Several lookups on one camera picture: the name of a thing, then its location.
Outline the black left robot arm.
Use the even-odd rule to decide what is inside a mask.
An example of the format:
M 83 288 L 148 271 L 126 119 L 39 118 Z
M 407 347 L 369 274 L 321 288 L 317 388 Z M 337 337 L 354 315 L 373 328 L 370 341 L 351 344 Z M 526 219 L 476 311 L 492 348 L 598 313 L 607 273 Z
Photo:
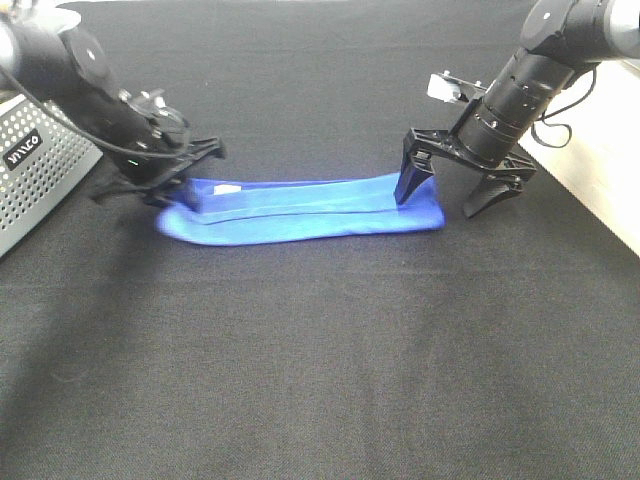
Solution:
M 72 10 L 12 1 L 1 10 L 1 86 L 38 108 L 53 102 L 61 124 L 101 148 L 116 171 L 93 188 L 100 201 L 134 194 L 153 206 L 181 202 L 197 211 L 187 171 L 226 155 L 217 137 L 192 139 L 186 118 L 160 90 L 120 86 L 97 39 Z

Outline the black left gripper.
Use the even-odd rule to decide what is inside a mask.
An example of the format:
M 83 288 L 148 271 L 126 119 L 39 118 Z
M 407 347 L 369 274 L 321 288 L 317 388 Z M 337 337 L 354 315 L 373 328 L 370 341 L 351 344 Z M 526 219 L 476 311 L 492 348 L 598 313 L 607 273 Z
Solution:
M 138 149 L 118 153 L 114 161 L 117 174 L 114 194 L 133 194 L 152 207 L 167 207 L 178 203 L 200 213 L 203 207 L 202 178 L 188 178 L 188 172 L 203 160 L 225 159 L 226 147 L 218 137 L 195 138 L 188 127 L 182 130 L 161 130 L 158 141 L 164 150 Z

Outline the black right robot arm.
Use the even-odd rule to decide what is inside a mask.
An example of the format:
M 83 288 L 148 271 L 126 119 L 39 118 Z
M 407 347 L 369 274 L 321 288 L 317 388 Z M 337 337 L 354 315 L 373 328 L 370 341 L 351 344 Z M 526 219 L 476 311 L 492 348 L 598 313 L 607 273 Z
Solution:
M 448 72 L 431 76 L 432 98 L 464 105 L 448 130 L 411 129 L 394 197 L 406 203 L 433 176 L 432 161 L 449 159 L 482 173 L 463 205 L 471 218 L 521 194 L 535 174 L 532 158 L 516 146 L 548 105 L 603 61 L 639 56 L 636 1 L 539 1 L 528 14 L 519 47 L 489 87 Z

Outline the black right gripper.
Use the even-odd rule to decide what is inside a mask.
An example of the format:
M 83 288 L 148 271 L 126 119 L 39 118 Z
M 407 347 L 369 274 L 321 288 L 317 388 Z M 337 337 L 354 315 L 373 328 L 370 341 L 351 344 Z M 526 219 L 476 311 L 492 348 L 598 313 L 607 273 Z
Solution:
M 473 154 L 446 130 L 412 128 L 403 140 L 403 159 L 394 190 L 397 204 L 405 204 L 413 193 L 434 175 L 432 161 L 446 159 L 483 175 L 463 203 L 466 218 L 522 193 L 524 184 L 537 172 L 533 159 L 513 150 L 501 160 L 487 161 Z

